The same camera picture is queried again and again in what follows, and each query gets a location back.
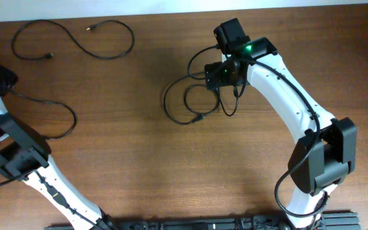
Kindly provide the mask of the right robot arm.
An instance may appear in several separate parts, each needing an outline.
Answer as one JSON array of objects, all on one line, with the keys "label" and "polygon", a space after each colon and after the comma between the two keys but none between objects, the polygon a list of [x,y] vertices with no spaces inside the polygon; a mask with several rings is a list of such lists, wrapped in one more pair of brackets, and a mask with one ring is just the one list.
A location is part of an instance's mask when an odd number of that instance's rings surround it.
[{"label": "right robot arm", "polygon": [[357,128],[322,108],[293,77],[274,45],[247,36],[238,19],[214,29],[220,62],[204,67],[206,87],[232,86],[240,97],[256,88],[286,124],[295,142],[285,177],[295,184],[279,216],[257,215],[253,229],[359,229],[357,213],[327,212],[330,194],[355,170]]}]

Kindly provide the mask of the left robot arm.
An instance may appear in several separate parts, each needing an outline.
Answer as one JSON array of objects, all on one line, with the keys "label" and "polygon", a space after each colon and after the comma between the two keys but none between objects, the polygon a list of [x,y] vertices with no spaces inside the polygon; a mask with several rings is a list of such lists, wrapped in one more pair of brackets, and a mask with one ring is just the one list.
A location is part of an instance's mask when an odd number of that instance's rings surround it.
[{"label": "left robot arm", "polygon": [[16,74],[0,65],[0,175],[8,183],[18,180],[37,190],[73,229],[115,229],[110,217],[59,170],[46,139],[8,112],[2,97],[16,81]]}]

